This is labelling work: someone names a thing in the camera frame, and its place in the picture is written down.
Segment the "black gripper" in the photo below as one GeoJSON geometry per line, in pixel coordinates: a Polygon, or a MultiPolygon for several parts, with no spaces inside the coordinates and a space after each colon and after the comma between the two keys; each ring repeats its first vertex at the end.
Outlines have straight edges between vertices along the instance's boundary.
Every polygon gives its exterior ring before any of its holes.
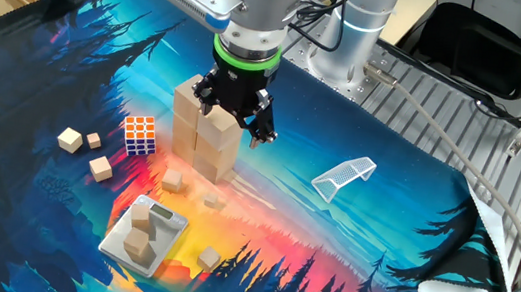
{"type": "Polygon", "coordinates": [[[232,61],[216,57],[216,73],[206,74],[193,85],[194,97],[198,99],[202,114],[211,112],[216,100],[228,112],[237,116],[253,116],[247,123],[251,135],[250,149],[277,139],[274,128],[272,102],[267,91],[276,78],[277,66],[266,69],[246,70],[232,61]]]}

